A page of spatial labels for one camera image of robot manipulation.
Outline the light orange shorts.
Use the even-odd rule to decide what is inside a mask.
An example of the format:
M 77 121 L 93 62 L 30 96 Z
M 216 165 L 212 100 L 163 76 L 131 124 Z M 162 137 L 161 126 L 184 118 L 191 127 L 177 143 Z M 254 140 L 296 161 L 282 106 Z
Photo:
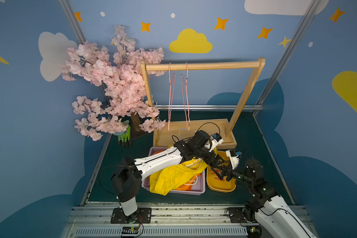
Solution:
M 171 190 L 190 190 L 203 172 L 201 159 L 192 159 L 158 171 L 150 176 L 150 191 L 167 195 Z

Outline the yellow shorts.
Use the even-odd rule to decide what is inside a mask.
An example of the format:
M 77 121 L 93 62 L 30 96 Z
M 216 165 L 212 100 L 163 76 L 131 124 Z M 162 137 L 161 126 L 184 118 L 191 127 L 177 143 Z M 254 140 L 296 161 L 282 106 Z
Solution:
M 150 175 L 143 185 L 151 193 L 167 195 L 201 195 L 205 192 L 204 171 L 207 164 L 194 157 L 178 165 L 173 165 Z

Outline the pink wire hanger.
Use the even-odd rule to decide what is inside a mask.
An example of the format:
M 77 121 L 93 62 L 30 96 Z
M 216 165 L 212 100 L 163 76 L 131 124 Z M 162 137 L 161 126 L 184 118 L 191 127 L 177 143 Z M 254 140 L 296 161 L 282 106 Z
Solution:
M 181 78 L 181 93 L 182 93 L 182 100 L 183 100 L 183 108 L 185 114 L 185 122 L 186 122 L 186 130 L 190 130 L 190 111 L 189 111 L 189 103 L 188 103 L 188 90 L 187 90 L 187 83 L 188 83 L 188 63 L 185 63 L 186 66 L 186 78 L 183 75 L 180 76 Z
M 168 103 L 168 130 L 170 130 L 171 125 L 171 116 L 172 116 L 172 106 L 173 106 L 173 99 L 174 99 L 174 91 L 175 91 L 175 83 L 176 83 L 176 74 L 174 73 L 171 76 L 171 63 L 169 63 L 169 103 Z

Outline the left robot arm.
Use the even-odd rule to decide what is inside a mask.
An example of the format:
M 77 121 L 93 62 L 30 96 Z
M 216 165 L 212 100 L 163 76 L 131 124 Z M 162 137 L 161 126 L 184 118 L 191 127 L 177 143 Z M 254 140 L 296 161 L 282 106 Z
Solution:
M 206 165 L 214 165 L 221 159 L 215 154 L 214 148 L 222 143 L 223 138 L 219 133 L 209 135 L 198 130 L 193 137 L 179 140 L 161 153 L 139 159 L 131 157 L 122 159 L 111 176 L 111 182 L 125 217 L 133 219 L 138 215 L 136 195 L 141 188 L 141 183 L 148 176 L 192 158 L 202 159 Z

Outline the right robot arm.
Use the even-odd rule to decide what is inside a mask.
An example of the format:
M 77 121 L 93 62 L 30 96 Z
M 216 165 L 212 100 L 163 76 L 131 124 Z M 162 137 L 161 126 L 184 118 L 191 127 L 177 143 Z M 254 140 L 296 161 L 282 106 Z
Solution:
M 259 161 L 248 159 L 243 172 L 237 172 L 233 162 L 224 163 L 219 178 L 245 183 L 253 199 L 243 208 L 228 208 L 231 223 L 247 229 L 249 238 L 259 238 L 262 228 L 274 238 L 315 238 L 316 235 L 291 210 L 284 198 L 264 178 Z

